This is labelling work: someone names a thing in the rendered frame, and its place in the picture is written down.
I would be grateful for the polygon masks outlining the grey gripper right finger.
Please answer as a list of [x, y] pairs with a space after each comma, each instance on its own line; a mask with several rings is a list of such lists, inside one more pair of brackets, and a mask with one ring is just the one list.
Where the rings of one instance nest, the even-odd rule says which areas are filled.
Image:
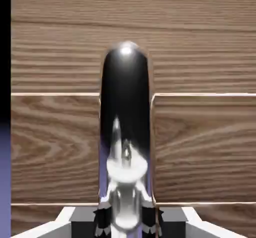
[[142, 204], [142, 238], [247, 238], [203, 221], [193, 207], [155, 207]]

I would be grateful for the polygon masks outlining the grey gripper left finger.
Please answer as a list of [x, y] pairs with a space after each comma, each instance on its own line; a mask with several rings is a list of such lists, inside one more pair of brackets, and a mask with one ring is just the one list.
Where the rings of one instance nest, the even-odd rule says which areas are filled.
[[57, 218], [11, 238], [112, 238], [112, 207], [65, 206]]

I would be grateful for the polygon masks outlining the curved shiny metal handle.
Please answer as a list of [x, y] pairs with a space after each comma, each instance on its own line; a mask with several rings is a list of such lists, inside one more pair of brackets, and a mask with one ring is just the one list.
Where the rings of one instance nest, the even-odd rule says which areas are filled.
[[120, 42], [106, 53], [99, 102], [94, 238], [156, 238], [149, 60], [134, 42]]

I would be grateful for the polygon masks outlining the light wood cabinet door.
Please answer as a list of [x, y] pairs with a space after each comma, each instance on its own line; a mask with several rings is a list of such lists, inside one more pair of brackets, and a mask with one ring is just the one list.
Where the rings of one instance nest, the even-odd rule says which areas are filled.
[[[93, 94], [12, 96], [13, 203], [97, 201], [99, 110]], [[157, 94], [151, 124], [158, 203], [256, 201], [256, 95]]]
[[[11, 235], [55, 220], [62, 208], [53, 205], [12, 206]], [[203, 221], [256, 238], [256, 204], [203, 204], [195, 205], [194, 209]]]
[[122, 41], [157, 93], [256, 92], [256, 0], [11, 0], [12, 89], [98, 92]]

